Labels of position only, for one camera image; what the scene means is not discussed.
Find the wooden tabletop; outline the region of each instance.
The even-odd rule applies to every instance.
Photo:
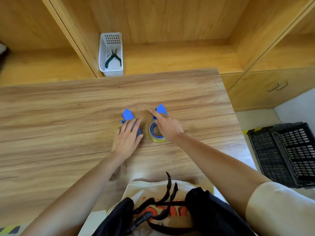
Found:
[[[0,89],[0,226],[32,220],[112,148],[122,112],[143,117],[125,174],[94,210],[120,201],[128,182],[204,178],[171,143],[147,134],[147,107],[162,103],[200,141],[255,167],[216,69],[88,79]]]

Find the cabinet handle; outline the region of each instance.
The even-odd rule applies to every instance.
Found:
[[[282,88],[280,88],[280,89],[276,89],[277,91],[279,91],[279,90],[281,90],[281,89],[283,89],[283,88],[285,88],[285,87],[287,87],[289,85],[289,82],[287,82],[287,84],[285,85],[285,86],[283,86]]]
[[[277,83],[278,85],[276,86],[276,87],[274,87],[273,89],[268,89],[268,92],[271,92],[272,90],[275,90],[277,87],[279,87],[280,86],[280,84],[279,83]]]

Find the white plastic basket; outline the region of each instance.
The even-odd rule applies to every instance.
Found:
[[[121,59],[112,59],[108,68],[105,68],[106,61],[112,56],[112,51]],[[100,49],[99,49],[99,68],[106,77],[124,75],[123,65],[123,41],[120,32],[102,33],[100,34]]]

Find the green-handled pliers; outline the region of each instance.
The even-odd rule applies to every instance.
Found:
[[[120,66],[121,66],[121,59],[117,56],[117,49],[116,49],[116,50],[115,50],[115,53],[114,53],[114,51],[112,50],[112,56],[110,56],[109,59],[106,61],[106,63],[105,63],[105,68],[106,68],[106,69],[108,68],[109,62],[111,62],[114,57],[119,60]]]

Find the crate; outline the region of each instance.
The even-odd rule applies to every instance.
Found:
[[[266,177],[292,188],[315,187],[315,139],[307,123],[264,127],[248,137]]]
[[[114,58],[106,68],[106,61],[112,56],[112,51],[116,51],[117,56],[121,59],[120,62]],[[124,75],[123,63],[123,40],[120,32],[102,33],[100,34],[99,48],[99,68],[106,77]]]

